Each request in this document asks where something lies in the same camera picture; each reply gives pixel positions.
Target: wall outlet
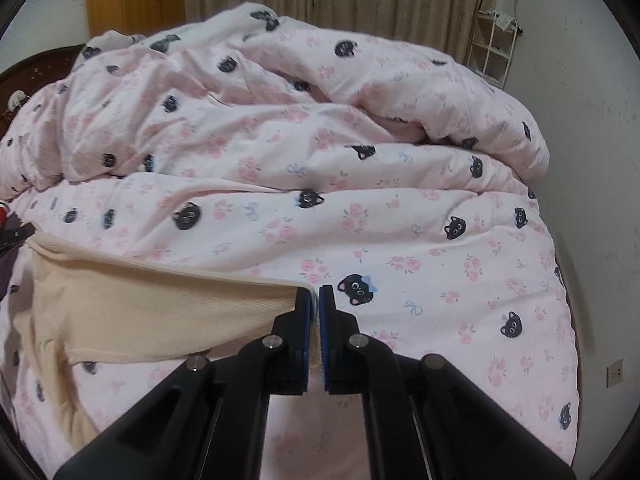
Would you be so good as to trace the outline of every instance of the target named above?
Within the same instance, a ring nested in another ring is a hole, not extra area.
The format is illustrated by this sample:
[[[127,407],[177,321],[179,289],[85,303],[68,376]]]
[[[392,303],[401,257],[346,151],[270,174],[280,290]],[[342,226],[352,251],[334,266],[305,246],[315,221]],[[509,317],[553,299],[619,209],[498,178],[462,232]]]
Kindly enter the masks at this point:
[[[620,359],[620,361],[616,361],[607,367],[607,388],[615,386],[622,381],[622,359]]]

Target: comforter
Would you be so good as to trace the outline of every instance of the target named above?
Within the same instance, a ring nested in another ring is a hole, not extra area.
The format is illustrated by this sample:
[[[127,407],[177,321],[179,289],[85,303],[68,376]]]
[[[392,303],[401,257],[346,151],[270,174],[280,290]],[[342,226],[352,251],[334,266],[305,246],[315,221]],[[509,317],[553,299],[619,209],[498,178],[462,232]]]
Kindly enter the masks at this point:
[[[363,332],[443,354],[572,459],[575,335],[527,187],[545,141],[522,104],[449,56],[243,4],[126,48],[93,40],[23,107],[0,160],[0,199],[75,243],[332,284]],[[52,476],[72,450],[11,328],[32,288],[22,248],[0,304],[2,404]],[[103,429],[178,362],[84,363],[73,378]],[[359,400],[320,383],[273,399],[263,478],[367,478]]]

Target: red object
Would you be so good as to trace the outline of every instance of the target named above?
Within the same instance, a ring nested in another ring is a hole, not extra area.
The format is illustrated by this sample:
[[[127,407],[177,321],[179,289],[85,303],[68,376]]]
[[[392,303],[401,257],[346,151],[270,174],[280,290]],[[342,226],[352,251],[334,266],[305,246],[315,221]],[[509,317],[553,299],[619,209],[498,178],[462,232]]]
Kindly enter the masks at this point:
[[[9,212],[9,206],[5,202],[0,201],[0,229],[4,228],[4,223],[9,216]]]

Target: bed sheet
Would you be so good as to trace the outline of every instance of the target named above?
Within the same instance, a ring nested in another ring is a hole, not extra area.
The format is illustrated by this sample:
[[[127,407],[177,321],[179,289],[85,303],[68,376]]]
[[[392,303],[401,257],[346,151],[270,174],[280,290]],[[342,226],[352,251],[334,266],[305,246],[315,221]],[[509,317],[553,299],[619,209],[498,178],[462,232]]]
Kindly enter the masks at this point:
[[[548,164],[521,104],[432,49],[255,4],[98,45],[2,141],[0,198],[24,221],[132,258],[329,283],[363,332],[443,354],[571,461],[575,335],[521,181]],[[2,406],[52,476],[72,450],[11,327],[30,265],[22,248],[0,303]],[[350,276],[363,294],[341,286]],[[102,430],[179,363],[85,363],[73,378]],[[262,478],[368,478],[359,402],[326,396],[319,370],[305,397],[275,397]]]

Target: bed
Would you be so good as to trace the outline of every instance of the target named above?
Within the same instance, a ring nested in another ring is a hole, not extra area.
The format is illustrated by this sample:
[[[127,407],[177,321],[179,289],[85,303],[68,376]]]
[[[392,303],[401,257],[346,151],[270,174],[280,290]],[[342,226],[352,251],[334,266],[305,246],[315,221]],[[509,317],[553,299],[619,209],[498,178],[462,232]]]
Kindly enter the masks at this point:
[[[0,200],[20,220],[121,256],[329,283],[364,332],[443,354],[571,462],[575,334],[526,185],[548,151],[519,102],[436,50],[257,4],[144,40],[110,32],[58,77],[0,140]],[[52,478],[74,450],[12,329],[32,291],[21,248],[1,403]],[[71,373],[103,430],[180,362]],[[305,397],[271,401],[262,460],[262,478],[302,476],[368,478],[359,399],[326,396],[317,369]]]

